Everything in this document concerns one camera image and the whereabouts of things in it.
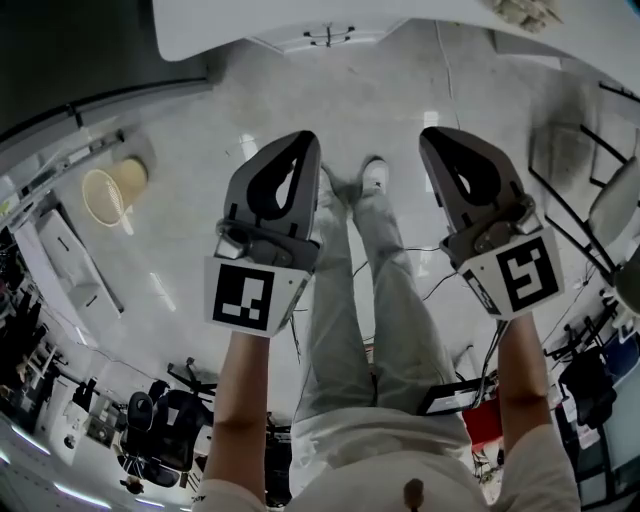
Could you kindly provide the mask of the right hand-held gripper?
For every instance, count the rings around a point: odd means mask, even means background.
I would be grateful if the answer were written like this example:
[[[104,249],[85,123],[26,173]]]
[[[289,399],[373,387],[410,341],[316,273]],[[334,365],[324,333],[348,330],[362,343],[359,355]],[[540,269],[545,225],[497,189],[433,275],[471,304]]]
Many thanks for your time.
[[[428,127],[419,151],[448,222],[439,247],[492,318],[512,320],[563,292],[554,232],[501,149],[466,131]]]

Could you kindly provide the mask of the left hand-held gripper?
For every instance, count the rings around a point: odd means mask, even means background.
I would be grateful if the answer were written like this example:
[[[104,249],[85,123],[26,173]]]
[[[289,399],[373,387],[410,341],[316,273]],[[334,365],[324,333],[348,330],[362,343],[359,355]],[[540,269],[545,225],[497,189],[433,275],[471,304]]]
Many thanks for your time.
[[[208,322],[265,338],[286,326],[320,251],[312,238],[320,163],[317,136],[293,132],[234,172],[204,262]]]

